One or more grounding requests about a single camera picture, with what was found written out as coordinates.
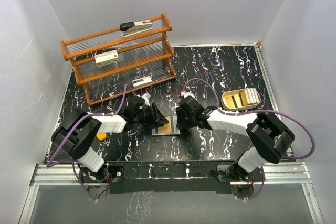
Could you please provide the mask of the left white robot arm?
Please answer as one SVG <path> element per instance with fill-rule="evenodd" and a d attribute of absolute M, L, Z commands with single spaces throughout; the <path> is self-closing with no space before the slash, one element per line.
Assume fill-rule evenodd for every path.
<path fill-rule="evenodd" d="M 156 104 L 144 96 L 133 96 L 117 113 L 94 114 L 76 109 L 53 132 L 51 141 L 71 159 L 78 161 L 84 173 L 101 182 L 108 177 L 108 165 L 92 147 L 98 134 L 121 134 L 139 124 L 145 129 L 169 124 Z"/>

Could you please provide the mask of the gold credit card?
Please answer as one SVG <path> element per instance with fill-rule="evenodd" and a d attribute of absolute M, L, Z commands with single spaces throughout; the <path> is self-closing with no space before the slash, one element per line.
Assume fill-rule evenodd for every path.
<path fill-rule="evenodd" d="M 169 129 L 169 125 L 164 125 L 161 127 L 157 127 L 154 129 L 154 134 L 158 134 L 158 135 L 168 135 L 171 134 L 170 133 L 170 129 Z"/>
<path fill-rule="evenodd" d="M 169 116 L 167 119 L 169 120 L 170 133 L 171 134 L 177 133 L 176 117 L 175 116 Z"/>

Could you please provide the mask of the black leather card holder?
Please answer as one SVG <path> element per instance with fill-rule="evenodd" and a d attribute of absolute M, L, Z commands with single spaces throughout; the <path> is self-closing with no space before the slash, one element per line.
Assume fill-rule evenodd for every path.
<path fill-rule="evenodd" d="M 153 128 L 150 132 L 151 136 L 178 136 L 181 135 L 181 130 L 177 128 L 176 115 L 167 116 L 167 124 Z"/>

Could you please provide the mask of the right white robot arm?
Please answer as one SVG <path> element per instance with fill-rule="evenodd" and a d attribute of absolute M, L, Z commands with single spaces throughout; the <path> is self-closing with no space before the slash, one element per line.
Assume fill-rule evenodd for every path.
<path fill-rule="evenodd" d="M 253 147 L 225 170 L 212 171 L 218 177 L 247 180 L 265 163 L 278 164 L 295 140 L 293 132 L 275 114 L 259 112 L 243 115 L 229 113 L 214 106 L 204 108 L 192 96 L 183 98 L 176 107 L 177 128 L 199 127 L 225 130 L 249 137 Z"/>

